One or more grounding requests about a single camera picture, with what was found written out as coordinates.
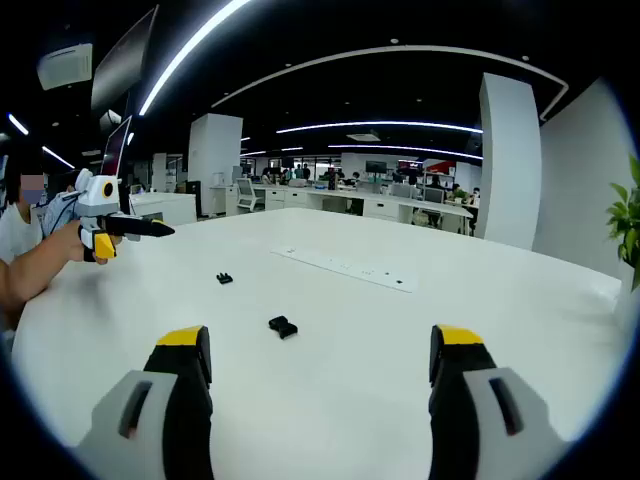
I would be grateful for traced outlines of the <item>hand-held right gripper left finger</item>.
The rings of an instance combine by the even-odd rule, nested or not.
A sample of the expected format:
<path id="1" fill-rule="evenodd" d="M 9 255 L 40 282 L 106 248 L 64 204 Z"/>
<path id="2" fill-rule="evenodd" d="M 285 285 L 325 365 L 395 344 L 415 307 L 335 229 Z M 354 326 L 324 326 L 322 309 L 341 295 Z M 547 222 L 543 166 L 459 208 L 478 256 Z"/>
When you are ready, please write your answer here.
<path id="1" fill-rule="evenodd" d="M 98 479 L 212 479 L 211 381 L 205 326 L 164 335 L 96 404 L 74 455 Z"/>

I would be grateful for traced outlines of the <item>person's left hand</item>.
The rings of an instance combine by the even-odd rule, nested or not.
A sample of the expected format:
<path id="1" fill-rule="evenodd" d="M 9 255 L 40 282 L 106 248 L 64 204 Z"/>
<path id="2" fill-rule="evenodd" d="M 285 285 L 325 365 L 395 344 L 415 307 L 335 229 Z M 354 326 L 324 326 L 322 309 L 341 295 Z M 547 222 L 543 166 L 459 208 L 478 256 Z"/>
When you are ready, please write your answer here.
<path id="1" fill-rule="evenodd" d="M 76 262 L 85 260 L 85 246 L 80 239 L 80 228 L 81 222 L 74 220 L 50 236 L 62 248 L 67 260 Z"/>

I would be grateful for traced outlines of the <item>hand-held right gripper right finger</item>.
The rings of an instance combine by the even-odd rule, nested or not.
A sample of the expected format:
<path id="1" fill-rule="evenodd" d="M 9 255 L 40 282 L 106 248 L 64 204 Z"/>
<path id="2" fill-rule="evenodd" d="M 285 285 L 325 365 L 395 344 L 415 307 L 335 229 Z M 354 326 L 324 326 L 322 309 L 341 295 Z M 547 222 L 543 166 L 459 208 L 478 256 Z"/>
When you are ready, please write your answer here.
<path id="1" fill-rule="evenodd" d="M 431 479 L 540 479 L 569 450 L 543 398 L 471 330 L 434 325 Z"/>

